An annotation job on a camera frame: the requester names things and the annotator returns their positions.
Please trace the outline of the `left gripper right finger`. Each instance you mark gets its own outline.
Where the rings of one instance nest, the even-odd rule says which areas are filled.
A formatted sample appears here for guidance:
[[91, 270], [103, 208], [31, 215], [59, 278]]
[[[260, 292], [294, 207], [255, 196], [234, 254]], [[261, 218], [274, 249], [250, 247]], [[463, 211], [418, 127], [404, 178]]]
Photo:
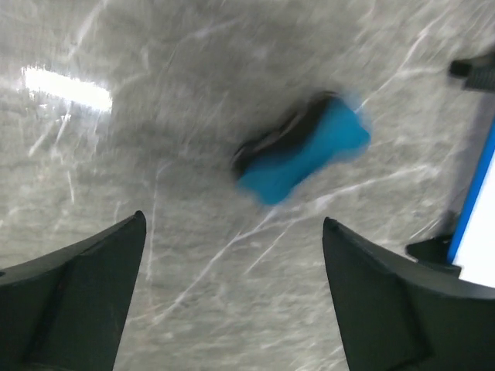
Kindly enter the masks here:
[[494, 289], [415, 263], [336, 220], [323, 254], [351, 370], [492, 370]]

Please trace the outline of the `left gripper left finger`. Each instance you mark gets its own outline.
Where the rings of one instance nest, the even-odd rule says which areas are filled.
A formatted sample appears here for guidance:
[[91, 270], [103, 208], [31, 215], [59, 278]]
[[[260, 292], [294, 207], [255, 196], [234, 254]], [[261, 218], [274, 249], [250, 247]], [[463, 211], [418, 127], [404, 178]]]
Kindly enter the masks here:
[[3, 370], [112, 370], [146, 238], [138, 211], [1, 271]]

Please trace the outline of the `blue whiteboard eraser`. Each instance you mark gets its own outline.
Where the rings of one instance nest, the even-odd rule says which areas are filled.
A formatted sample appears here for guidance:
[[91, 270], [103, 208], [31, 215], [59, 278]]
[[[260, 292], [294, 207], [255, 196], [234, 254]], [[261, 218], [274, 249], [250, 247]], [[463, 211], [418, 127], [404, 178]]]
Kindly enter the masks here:
[[324, 90], [246, 140], [232, 158], [232, 171], [240, 188], [273, 206], [326, 166], [364, 153], [370, 140], [363, 117], [338, 93]]

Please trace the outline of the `blue-framed small whiteboard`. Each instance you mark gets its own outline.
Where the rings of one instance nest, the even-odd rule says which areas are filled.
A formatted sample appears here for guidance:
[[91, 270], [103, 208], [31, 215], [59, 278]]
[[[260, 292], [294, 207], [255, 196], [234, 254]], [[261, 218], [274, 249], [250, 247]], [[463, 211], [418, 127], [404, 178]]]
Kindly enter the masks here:
[[450, 244], [459, 278], [494, 286], [494, 127], [490, 128]]

